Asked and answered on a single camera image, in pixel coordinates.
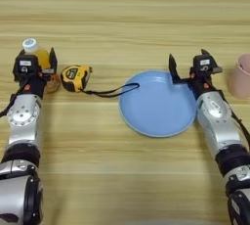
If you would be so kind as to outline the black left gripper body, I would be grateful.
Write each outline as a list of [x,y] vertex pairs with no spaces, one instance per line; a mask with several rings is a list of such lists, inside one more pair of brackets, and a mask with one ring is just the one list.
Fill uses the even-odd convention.
[[17,92],[18,95],[33,94],[42,99],[45,93],[53,93],[55,91],[55,73],[52,68],[30,72],[16,71],[14,78],[20,85]]

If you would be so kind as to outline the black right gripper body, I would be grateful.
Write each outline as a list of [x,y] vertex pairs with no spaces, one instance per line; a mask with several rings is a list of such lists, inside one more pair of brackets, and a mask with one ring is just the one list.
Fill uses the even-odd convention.
[[212,75],[222,72],[221,67],[195,68],[191,67],[188,78],[178,78],[177,83],[185,83],[192,91],[195,98],[204,93],[216,91],[212,83]]

